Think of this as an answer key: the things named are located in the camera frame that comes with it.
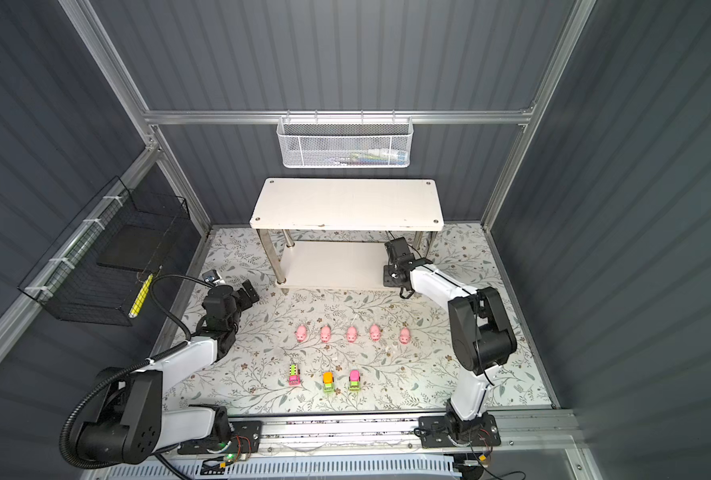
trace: shelf top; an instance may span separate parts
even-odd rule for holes
[[[433,180],[268,178],[252,228],[441,231]]]

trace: white mesh basket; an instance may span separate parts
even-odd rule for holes
[[[283,165],[289,168],[406,168],[414,125],[310,124],[278,121]]]

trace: toy car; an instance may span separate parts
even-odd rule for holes
[[[334,374],[331,372],[326,372],[323,374],[323,391],[333,392],[334,391]]]
[[[350,372],[350,391],[357,392],[361,389],[361,373],[358,370]]]
[[[296,363],[288,368],[288,384],[291,386],[299,385],[302,381],[299,379],[299,368]]]

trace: pig figurine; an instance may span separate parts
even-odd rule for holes
[[[399,342],[403,343],[404,345],[408,345],[409,340],[411,340],[411,333],[408,331],[408,328],[403,328],[401,329],[401,334],[399,335]]]
[[[303,342],[307,340],[307,327],[300,325],[297,327],[297,342]]]
[[[371,337],[371,340],[375,342],[379,341],[379,337],[382,336],[382,332],[379,331],[379,327],[376,323],[369,329],[369,336]]]
[[[354,326],[350,326],[350,328],[348,328],[348,332],[345,336],[347,336],[348,342],[352,343],[355,341],[355,339],[358,338],[358,331],[355,329]]]
[[[321,341],[323,343],[328,343],[331,340],[331,327],[324,325],[321,329]]]

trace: leaf pattern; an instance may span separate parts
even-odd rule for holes
[[[393,232],[413,240],[413,233]],[[375,241],[390,239],[386,232],[293,231],[299,240]],[[272,232],[281,253],[284,238]],[[449,224],[428,255],[442,270],[462,282],[482,288],[494,286],[511,318],[518,351],[492,379],[497,386],[487,397],[489,407],[543,406],[545,392],[533,356],[504,291],[494,259],[478,224]],[[200,403],[225,405],[231,415],[286,412],[340,412],[443,408],[457,384],[460,369],[451,348],[446,312],[422,295],[402,300],[392,291],[291,290],[274,284],[274,275],[258,237],[249,228],[218,230],[202,270],[216,269],[228,284],[251,280],[261,300],[242,314],[235,345],[215,365],[194,372],[166,392],[165,409]],[[193,328],[203,314],[206,289],[196,286],[183,321]],[[382,329],[379,341],[369,338],[369,327]],[[308,338],[297,342],[294,332],[306,325]],[[322,326],[331,327],[323,343]],[[359,337],[349,343],[344,334],[355,326]],[[408,345],[398,342],[399,331],[411,331]],[[288,384],[288,367],[296,363],[302,385]],[[359,370],[361,390],[349,391],[350,370]],[[334,374],[334,391],[323,392],[324,372]]]

